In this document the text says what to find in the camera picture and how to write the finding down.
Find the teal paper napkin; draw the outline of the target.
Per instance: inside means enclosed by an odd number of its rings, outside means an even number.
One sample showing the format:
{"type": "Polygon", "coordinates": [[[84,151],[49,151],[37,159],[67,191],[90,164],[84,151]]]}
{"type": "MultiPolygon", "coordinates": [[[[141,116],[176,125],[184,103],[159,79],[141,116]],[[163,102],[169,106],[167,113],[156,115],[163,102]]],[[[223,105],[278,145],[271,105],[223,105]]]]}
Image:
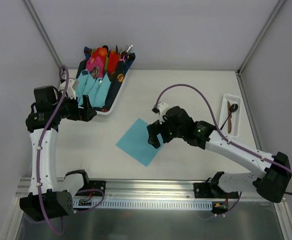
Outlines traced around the teal paper napkin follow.
{"type": "Polygon", "coordinates": [[[145,167],[150,165],[161,150],[161,146],[159,148],[154,148],[148,143],[148,125],[147,122],[138,118],[116,143],[119,149],[145,167]]]}

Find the small white utensil tray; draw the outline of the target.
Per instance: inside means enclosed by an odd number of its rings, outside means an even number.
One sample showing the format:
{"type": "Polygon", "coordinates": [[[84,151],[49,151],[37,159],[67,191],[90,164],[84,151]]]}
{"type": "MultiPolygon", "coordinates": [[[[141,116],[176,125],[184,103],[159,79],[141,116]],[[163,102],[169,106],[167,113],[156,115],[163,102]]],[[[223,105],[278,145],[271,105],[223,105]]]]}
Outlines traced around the small white utensil tray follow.
{"type": "Polygon", "coordinates": [[[239,96],[227,94],[223,95],[219,124],[222,133],[226,136],[237,138],[239,134],[240,115],[241,115],[242,99],[239,96]],[[230,114],[230,107],[237,105],[237,110],[230,114]]]}

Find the black spoon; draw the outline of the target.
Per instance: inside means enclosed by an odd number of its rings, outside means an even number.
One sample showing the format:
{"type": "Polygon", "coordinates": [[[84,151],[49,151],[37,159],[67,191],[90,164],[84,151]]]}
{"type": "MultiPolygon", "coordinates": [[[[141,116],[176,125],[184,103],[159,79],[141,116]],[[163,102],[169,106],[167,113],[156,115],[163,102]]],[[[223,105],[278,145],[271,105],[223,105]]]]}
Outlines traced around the black spoon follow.
{"type": "Polygon", "coordinates": [[[223,127],[225,126],[226,122],[230,119],[232,113],[236,112],[238,110],[238,108],[239,108],[239,106],[236,103],[234,103],[234,104],[229,106],[229,108],[228,108],[228,111],[229,111],[228,116],[227,116],[226,120],[224,121],[224,123],[222,124],[222,126],[220,127],[220,130],[223,129],[223,127]]]}

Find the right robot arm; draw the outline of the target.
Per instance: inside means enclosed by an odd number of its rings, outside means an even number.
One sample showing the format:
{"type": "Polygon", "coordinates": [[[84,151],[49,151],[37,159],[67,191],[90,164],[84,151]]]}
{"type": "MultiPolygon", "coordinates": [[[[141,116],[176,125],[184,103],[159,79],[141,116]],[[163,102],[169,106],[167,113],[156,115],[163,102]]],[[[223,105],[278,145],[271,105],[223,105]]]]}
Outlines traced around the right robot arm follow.
{"type": "Polygon", "coordinates": [[[210,193],[221,198],[231,192],[257,192],[262,198],[281,202],[292,178],[286,154],[262,152],[249,148],[232,138],[222,137],[218,129],[206,121],[194,121],[179,106],[169,107],[161,102],[152,111],[159,119],[147,126],[148,144],[158,149],[162,143],[182,139],[193,147],[198,147],[241,165],[247,173],[217,172],[210,182],[210,193]]]}

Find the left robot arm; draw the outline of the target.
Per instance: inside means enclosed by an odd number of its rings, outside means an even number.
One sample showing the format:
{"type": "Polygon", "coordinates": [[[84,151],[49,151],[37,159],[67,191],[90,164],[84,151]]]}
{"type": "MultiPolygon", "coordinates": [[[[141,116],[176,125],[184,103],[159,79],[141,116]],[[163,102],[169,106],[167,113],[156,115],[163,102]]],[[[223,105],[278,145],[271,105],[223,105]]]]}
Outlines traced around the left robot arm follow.
{"type": "Polygon", "coordinates": [[[83,169],[66,173],[63,182],[58,182],[56,143],[61,120],[89,122],[97,113],[87,95],[79,107],[76,99],[52,85],[35,88],[34,97],[25,120],[32,147],[31,181],[19,207],[33,221],[40,222],[72,215],[73,197],[90,191],[88,174],[83,169]]]}

